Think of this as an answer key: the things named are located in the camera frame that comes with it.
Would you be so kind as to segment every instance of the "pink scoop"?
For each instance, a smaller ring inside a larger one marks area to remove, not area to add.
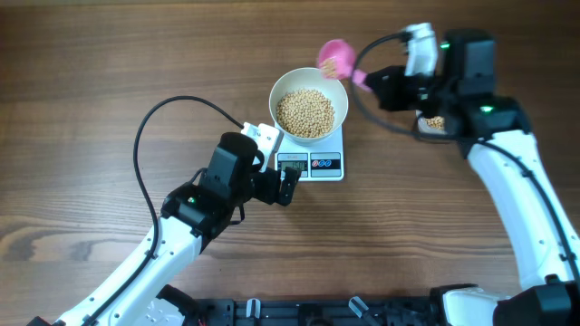
[[[320,52],[318,53],[318,63],[316,64],[318,69],[322,69],[323,62],[326,59],[334,60],[336,79],[341,80],[351,76],[354,61],[356,60],[356,54],[351,45],[349,45],[344,40],[337,39],[328,41],[323,46],[323,48],[320,49]],[[364,84],[365,78],[366,72],[358,69],[354,71],[354,83],[365,91],[372,91],[367,85]]]

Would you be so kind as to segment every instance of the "scale display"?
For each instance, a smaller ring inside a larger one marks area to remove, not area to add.
[[[280,168],[284,171],[286,168],[294,168],[299,171],[308,171],[305,161],[282,161]]]

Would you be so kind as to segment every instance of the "wooden table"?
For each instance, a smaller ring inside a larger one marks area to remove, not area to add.
[[[55,319],[100,284],[149,230],[131,162],[137,127],[180,94],[242,121],[271,122],[268,94],[320,46],[357,50],[407,24],[484,28],[498,40],[498,93],[517,98],[569,217],[580,223],[578,5],[561,1],[220,1],[0,9],[0,325]],[[402,64],[399,45],[369,71]],[[367,105],[376,107],[371,96]],[[412,113],[384,119],[410,126]],[[346,178],[300,184],[291,206],[252,201],[172,284],[194,298],[315,299],[425,294],[478,283],[518,292],[488,192],[453,145],[371,124],[352,105]],[[236,128],[181,102],[157,113],[140,164],[156,207]]]

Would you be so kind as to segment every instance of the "green led light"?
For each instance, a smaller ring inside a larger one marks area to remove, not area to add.
[[[491,111],[493,111],[493,107],[490,105],[484,105],[482,107],[479,108],[483,113],[490,113]]]

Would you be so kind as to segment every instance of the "digital kitchen scale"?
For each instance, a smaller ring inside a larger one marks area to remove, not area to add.
[[[275,169],[286,167],[302,171],[299,181],[340,181],[344,178],[343,127],[308,146],[284,137],[275,154]]]

